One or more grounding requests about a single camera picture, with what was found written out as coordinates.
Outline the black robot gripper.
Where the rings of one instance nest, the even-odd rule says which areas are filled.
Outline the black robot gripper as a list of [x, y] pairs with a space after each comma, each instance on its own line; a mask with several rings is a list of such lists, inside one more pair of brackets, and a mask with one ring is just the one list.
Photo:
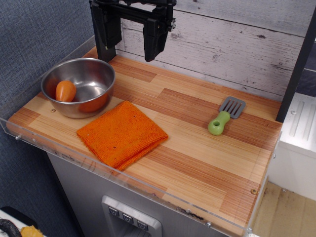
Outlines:
[[[153, 5], [152, 11], [133, 7], [133, 4]], [[115, 47], [121, 40], [121, 19], [144, 23], [144, 52], [147, 62], [164, 51], [168, 31], [175, 29], [173, 17], [175, 0], [94, 0], [90, 5], [97, 35], [106, 48]]]

